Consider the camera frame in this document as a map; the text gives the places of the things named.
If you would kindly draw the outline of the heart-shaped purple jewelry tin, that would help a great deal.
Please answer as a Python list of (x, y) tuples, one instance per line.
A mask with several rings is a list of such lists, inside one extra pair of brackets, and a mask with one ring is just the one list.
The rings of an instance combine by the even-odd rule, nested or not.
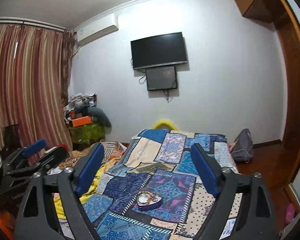
[(139, 191), (136, 198), (138, 210), (149, 211), (161, 207), (163, 198), (160, 194), (149, 190)]

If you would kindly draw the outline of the red white box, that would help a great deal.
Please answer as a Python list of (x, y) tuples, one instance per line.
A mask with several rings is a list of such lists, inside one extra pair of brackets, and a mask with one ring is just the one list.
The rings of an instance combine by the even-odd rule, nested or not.
[(47, 155), (51, 152), (55, 152), (55, 151), (65, 151), (65, 152), (68, 152), (68, 148), (65, 144), (58, 144), (57, 146), (53, 146), (52, 148), (46, 150), (44, 152), (44, 155)]

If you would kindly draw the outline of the pink object on floor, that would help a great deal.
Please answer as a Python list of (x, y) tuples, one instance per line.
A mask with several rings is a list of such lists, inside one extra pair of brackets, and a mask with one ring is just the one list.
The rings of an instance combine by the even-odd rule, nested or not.
[(292, 203), (289, 203), (287, 208), (286, 208), (286, 214), (285, 214), (285, 223), (289, 224), (295, 216), (295, 207)]

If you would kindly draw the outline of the green covered side table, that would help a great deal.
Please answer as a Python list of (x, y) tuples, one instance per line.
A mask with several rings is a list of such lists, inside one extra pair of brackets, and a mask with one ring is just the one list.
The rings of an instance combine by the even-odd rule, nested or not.
[(105, 138), (104, 127), (98, 123), (90, 123), (69, 128), (71, 140), (74, 144), (92, 144)]

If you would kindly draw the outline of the orange box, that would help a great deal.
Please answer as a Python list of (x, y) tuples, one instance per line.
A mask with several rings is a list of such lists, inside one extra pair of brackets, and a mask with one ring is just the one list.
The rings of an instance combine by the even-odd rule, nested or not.
[(83, 125), (87, 125), (92, 123), (91, 117), (90, 116), (84, 116), (81, 118), (76, 118), (76, 119), (72, 119), (70, 121), (70, 125), (71, 127), (79, 127), (79, 126), (83, 126)]

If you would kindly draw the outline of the yellow garment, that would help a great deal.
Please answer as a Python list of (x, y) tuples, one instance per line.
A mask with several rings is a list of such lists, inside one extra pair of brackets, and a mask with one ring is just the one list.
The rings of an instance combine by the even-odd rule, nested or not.
[[(101, 165), (101, 167), (98, 169), (98, 171), (95, 174), (95, 177), (89, 187), (89, 190), (79, 198), (79, 201), (83, 205), (83, 208), (87, 213), (87, 216), (91, 222), (97, 220), (98, 217), (100, 217), (100, 215), (102, 215), (102, 213), (106, 211), (107, 207), (111, 202), (111, 200), (96, 194), (101, 176), (106, 171), (106, 167), (107, 167), (106, 163)], [(61, 223), (65, 223), (66, 216), (62, 206), (61, 198), (58, 193), (54, 194), (53, 201), (54, 201), (55, 210), (57, 212), (57, 217), (59, 221)]]

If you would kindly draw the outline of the pile of papers clothes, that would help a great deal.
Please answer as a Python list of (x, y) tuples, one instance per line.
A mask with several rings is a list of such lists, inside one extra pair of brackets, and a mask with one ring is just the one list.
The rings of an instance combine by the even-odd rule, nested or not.
[(77, 116), (87, 116), (88, 108), (94, 107), (97, 105), (97, 95), (87, 95), (80, 93), (77, 95), (70, 96), (68, 104), (63, 108), (64, 117), (67, 119), (70, 117), (70, 113), (74, 112), (74, 115)]

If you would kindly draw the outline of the purple grey bag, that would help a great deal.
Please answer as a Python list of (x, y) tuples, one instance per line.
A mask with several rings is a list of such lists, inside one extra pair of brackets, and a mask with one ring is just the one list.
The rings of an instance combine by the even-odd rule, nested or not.
[(235, 162), (248, 163), (254, 155), (253, 140), (249, 129), (241, 130), (235, 139), (235, 145), (231, 150), (232, 158)]

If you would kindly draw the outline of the striped beige blanket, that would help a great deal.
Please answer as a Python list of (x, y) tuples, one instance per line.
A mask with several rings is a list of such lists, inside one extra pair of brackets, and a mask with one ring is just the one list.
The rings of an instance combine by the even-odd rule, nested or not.
[[(124, 155), (127, 147), (120, 142), (101, 142), (104, 147), (104, 158), (102, 165), (104, 166), (104, 172), (115, 166)], [(61, 170), (66, 167), (74, 167), (80, 158), (85, 157), (92, 149), (94, 144), (82, 151), (72, 151), (70, 157), (68, 157), (63, 163), (59, 164)]]

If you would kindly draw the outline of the striped red curtain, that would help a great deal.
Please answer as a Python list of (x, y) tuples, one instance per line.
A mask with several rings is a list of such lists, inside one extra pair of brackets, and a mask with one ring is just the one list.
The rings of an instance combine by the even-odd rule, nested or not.
[(74, 32), (0, 24), (0, 149), (4, 128), (18, 124), (22, 146), (45, 139), (72, 149), (68, 103)]

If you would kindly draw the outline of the blue patchwork bedspread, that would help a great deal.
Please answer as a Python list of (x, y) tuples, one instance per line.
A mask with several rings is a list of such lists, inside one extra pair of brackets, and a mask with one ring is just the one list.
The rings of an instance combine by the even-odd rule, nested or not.
[[(101, 239), (193, 239), (214, 204), (191, 159), (199, 143), (221, 166), (237, 171), (221, 134), (146, 129), (134, 136), (121, 160), (101, 176), (96, 194), (111, 200), (91, 222)], [(161, 207), (138, 210), (139, 191), (163, 198)]]

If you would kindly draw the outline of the yellow fluffy item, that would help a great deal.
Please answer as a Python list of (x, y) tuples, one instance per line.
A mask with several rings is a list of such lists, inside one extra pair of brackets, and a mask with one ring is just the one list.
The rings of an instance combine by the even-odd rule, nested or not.
[(153, 125), (152, 128), (153, 129), (168, 129), (170, 131), (171, 130), (175, 130), (175, 131), (179, 130), (177, 125), (169, 119), (160, 119)]

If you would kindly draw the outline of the white air conditioner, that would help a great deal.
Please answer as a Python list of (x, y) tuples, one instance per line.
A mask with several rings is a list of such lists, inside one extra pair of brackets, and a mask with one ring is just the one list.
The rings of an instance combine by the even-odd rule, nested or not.
[(115, 14), (109, 14), (97, 20), (81, 24), (75, 29), (77, 46), (85, 46), (118, 30), (119, 22)]

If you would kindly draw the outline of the wall mounted black television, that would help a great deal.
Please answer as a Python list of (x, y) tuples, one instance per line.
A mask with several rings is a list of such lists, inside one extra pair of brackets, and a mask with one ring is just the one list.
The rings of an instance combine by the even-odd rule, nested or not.
[(170, 33), (130, 42), (134, 69), (187, 63), (183, 34)]

